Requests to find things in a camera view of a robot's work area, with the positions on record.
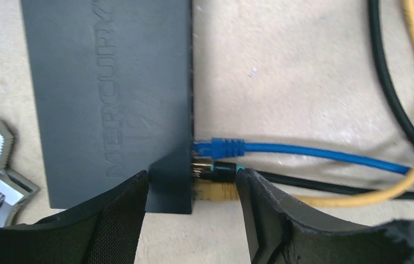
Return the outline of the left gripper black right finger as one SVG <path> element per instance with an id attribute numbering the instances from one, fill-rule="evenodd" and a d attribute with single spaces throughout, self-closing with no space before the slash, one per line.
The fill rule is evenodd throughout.
<path id="1" fill-rule="evenodd" d="M 414 263 L 414 220 L 374 227 L 321 212 L 252 169 L 235 178 L 252 263 Z"/>

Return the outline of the black network switch box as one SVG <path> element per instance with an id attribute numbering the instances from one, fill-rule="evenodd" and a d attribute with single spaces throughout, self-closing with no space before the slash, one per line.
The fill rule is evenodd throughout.
<path id="1" fill-rule="evenodd" d="M 49 205 L 139 171 L 146 210 L 192 212 L 191 1 L 22 1 Z"/>

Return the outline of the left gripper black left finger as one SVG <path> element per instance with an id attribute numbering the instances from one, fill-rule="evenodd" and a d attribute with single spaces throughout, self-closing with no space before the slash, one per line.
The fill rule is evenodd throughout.
<path id="1" fill-rule="evenodd" d="M 133 263 L 148 173 L 35 224 L 0 228 L 0 263 Z"/>

